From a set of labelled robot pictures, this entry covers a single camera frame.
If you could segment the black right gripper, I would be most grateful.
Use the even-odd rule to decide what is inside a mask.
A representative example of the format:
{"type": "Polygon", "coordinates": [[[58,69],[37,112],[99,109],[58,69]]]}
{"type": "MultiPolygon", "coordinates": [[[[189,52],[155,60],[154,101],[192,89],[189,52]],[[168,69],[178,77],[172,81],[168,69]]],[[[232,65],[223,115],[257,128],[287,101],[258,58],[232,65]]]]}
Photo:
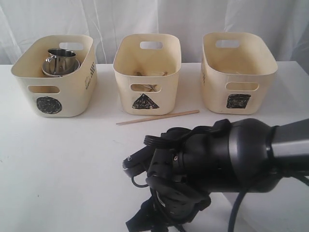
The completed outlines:
{"type": "MultiPolygon", "coordinates": [[[[199,191],[181,181],[151,176],[146,178],[146,183],[150,187],[156,208],[171,225],[192,222],[200,211],[211,204],[209,193],[199,191]]],[[[154,228],[153,199],[149,198],[143,202],[140,210],[126,222],[129,232],[146,232],[154,228]]]]}

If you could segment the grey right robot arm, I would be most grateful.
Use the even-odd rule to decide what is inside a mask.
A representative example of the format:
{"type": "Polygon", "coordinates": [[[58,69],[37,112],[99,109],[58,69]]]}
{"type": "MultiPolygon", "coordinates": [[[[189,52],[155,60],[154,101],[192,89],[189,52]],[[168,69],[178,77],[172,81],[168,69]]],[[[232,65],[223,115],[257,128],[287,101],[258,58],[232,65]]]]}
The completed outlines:
{"type": "Polygon", "coordinates": [[[309,179],[309,121],[269,126],[247,118],[147,135],[144,148],[122,163],[134,179],[146,173],[151,197],[127,221],[130,232],[178,231],[211,204],[213,192],[236,192],[228,230],[249,192],[266,193],[283,178],[309,179]]]}

